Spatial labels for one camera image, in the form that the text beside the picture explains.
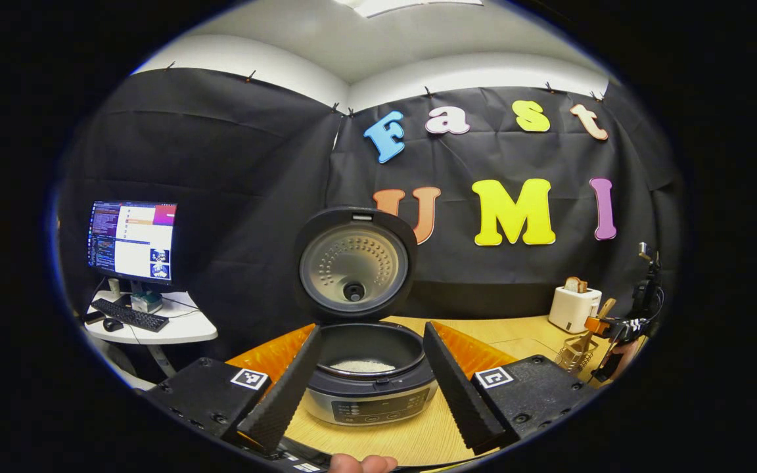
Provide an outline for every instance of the computer monitor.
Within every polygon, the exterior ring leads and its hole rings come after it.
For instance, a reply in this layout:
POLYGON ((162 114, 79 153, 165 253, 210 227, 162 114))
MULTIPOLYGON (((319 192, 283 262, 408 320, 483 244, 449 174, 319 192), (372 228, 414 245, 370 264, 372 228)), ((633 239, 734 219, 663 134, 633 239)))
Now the computer monitor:
POLYGON ((89 216, 89 266, 129 279, 139 290, 141 282, 170 285, 176 211, 177 204, 163 202, 95 201, 89 216))

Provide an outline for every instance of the blue letter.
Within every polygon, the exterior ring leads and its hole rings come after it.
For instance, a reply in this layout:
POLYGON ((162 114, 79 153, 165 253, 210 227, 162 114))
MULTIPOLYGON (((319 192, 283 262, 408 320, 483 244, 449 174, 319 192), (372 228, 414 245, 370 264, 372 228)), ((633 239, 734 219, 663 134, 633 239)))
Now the blue letter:
POLYGON ((402 120, 402 112, 393 111, 384 118, 376 122, 375 125, 364 131, 364 137, 373 140, 373 144, 378 148, 378 162, 387 162, 405 149, 405 143, 397 143, 393 138, 402 138, 405 131, 396 120, 402 120))

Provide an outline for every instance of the rice cooker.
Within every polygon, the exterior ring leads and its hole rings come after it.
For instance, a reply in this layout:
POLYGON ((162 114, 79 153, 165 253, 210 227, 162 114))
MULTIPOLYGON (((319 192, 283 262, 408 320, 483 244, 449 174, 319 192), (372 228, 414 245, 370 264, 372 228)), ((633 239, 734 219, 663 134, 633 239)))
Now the rice cooker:
POLYGON ((423 338, 381 321, 411 291, 417 237, 376 209, 318 213, 297 237, 297 297, 321 327, 303 406, 325 422, 365 426, 422 413, 438 384, 423 338))

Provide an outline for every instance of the white wall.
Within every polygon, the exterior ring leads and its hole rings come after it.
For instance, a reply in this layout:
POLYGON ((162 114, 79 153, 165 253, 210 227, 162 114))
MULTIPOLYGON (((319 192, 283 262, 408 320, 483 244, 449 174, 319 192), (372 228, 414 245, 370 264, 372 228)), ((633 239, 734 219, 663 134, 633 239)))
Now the white wall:
POLYGON ((355 84, 288 51, 230 35, 181 37, 157 52, 136 71, 196 67, 266 81, 313 98, 328 106, 339 102, 342 112, 426 93, 468 87, 545 87, 584 95, 603 95, 605 76, 564 60, 516 53, 446 56, 382 72, 355 84))
POLYGON ((272 83, 323 102, 342 102, 349 84, 302 57, 252 39, 229 35, 183 36, 159 50, 133 73, 172 67, 231 72, 272 83))
POLYGON ((486 53, 422 60, 383 72, 349 89, 348 106, 363 110, 392 100, 469 87, 545 87, 595 95, 606 93, 609 81, 564 60, 516 53, 486 53))

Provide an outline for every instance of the computer mouse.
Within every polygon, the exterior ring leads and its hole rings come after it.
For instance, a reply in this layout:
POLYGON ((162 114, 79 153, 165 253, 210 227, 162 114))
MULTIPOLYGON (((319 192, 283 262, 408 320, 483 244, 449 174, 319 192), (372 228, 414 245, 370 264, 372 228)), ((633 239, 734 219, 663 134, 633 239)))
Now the computer mouse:
POLYGON ((124 324, 120 321, 111 318, 106 318, 104 320, 104 329, 107 330, 107 332, 115 332, 115 330, 121 330, 121 327, 124 327, 124 324))

